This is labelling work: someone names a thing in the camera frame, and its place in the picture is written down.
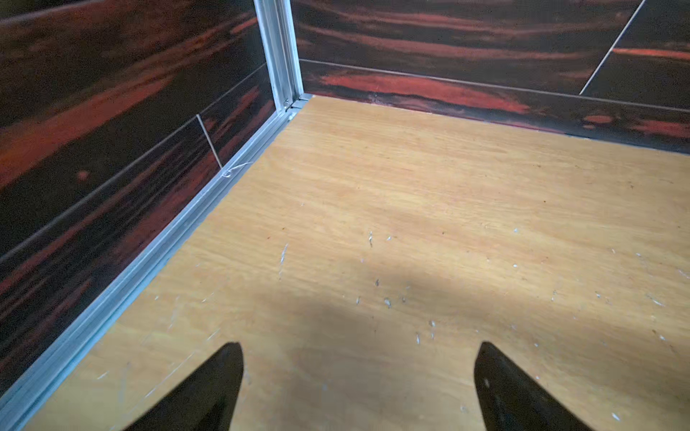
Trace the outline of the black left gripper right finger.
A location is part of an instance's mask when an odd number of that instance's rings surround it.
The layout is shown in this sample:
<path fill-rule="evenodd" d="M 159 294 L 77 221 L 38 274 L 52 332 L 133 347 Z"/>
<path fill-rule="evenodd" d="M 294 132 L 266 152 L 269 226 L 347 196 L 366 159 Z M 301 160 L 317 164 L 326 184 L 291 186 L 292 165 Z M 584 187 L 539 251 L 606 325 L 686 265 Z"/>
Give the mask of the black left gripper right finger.
<path fill-rule="evenodd" d="M 474 383 L 488 430 L 590 429 L 489 341 L 479 348 Z"/>

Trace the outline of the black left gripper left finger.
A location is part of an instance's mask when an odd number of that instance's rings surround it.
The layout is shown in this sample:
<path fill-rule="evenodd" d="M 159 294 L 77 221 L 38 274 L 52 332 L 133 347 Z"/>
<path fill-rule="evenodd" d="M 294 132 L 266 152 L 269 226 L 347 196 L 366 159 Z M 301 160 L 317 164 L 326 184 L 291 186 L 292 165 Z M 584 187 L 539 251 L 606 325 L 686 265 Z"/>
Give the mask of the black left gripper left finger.
<path fill-rule="evenodd" d="M 228 430 L 244 377 L 244 354 L 228 342 L 129 430 Z"/>

